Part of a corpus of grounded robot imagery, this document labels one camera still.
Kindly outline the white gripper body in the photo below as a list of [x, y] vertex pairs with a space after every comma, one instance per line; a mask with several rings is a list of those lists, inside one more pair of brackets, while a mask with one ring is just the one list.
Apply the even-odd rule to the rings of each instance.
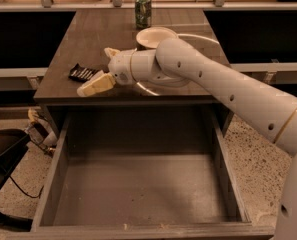
[[120, 51], [120, 53], [110, 59], [108, 64], [109, 72], [120, 85], [132, 85], [134, 83], [130, 69], [133, 53], [134, 50]]

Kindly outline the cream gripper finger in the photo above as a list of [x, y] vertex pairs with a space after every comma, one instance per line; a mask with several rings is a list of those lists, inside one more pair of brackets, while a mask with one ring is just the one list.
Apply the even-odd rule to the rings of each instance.
[[109, 59], [112, 59], [114, 56], [116, 56], [118, 53], [120, 53], [120, 50], [114, 49], [111, 47], [106, 47], [104, 49], [104, 53]]
[[116, 81], [110, 73], [99, 71], [77, 89], [77, 94], [80, 97], [89, 97], [110, 90], [115, 84]]

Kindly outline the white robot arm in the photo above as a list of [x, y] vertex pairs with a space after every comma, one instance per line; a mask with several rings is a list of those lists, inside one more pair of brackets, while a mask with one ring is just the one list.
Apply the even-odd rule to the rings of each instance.
[[277, 147], [292, 156], [285, 180], [274, 240], [297, 240], [297, 97], [217, 63], [179, 38], [150, 50], [105, 50], [108, 71], [100, 71], [77, 93], [92, 96], [115, 84], [148, 81], [182, 86], [192, 81]]

